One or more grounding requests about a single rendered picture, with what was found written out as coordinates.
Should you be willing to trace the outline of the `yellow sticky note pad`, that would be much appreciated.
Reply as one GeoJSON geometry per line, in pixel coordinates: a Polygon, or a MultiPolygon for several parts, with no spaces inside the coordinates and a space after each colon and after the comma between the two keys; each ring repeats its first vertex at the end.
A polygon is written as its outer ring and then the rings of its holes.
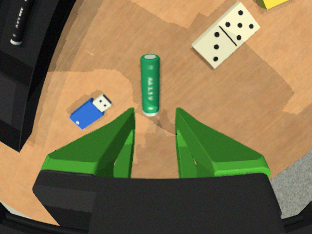
{"type": "Polygon", "coordinates": [[[281,4],[287,0],[258,0],[260,7],[264,9],[272,8],[278,4],[281,4]]]}

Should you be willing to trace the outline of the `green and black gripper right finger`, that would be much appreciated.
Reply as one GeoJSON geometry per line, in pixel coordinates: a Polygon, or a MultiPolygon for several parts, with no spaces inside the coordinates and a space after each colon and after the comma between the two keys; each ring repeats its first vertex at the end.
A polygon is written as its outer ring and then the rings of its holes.
{"type": "Polygon", "coordinates": [[[180,107],[176,108],[175,139],[179,178],[271,175],[262,154],[199,122],[180,107]]]}

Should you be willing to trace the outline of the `white domino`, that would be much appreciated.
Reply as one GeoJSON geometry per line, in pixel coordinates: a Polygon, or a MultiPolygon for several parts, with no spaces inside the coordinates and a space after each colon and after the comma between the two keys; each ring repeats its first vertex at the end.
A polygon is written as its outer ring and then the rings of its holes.
{"type": "Polygon", "coordinates": [[[244,5],[237,1],[192,46],[216,68],[259,28],[244,5]]]}

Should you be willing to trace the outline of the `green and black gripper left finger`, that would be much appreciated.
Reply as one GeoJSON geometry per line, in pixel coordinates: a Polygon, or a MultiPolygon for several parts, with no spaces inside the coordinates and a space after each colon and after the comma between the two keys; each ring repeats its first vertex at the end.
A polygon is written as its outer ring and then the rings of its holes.
{"type": "Polygon", "coordinates": [[[49,153],[40,171],[48,169],[131,178],[135,128],[135,108],[131,107],[110,123],[49,153]]]}

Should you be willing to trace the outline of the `black three-compartment bin rack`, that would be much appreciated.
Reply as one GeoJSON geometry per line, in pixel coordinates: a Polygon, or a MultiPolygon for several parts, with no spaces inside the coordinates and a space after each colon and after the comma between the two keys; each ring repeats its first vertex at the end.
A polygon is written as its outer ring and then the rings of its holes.
{"type": "Polygon", "coordinates": [[[22,0],[0,0],[0,142],[19,153],[32,133],[47,71],[75,2],[35,0],[22,43],[13,45],[22,0]]]}

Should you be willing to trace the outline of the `green battery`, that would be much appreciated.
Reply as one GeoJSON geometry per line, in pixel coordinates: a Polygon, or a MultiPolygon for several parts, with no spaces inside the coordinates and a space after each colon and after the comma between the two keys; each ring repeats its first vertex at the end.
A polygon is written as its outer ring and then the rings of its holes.
{"type": "Polygon", "coordinates": [[[160,57],[146,54],[140,60],[143,114],[156,116],[160,107],[160,57]]]}

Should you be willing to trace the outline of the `blue usb stick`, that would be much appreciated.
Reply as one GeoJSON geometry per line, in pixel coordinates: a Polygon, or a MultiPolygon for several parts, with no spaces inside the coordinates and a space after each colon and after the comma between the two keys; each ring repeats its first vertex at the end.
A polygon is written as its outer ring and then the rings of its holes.
{"type": "Polygon", "coordinates": [[[102,93],[96,99],[92,97],[71,113],[70,119],[82,130],[104,115],[112,105],[108,97],[102,93]]]}

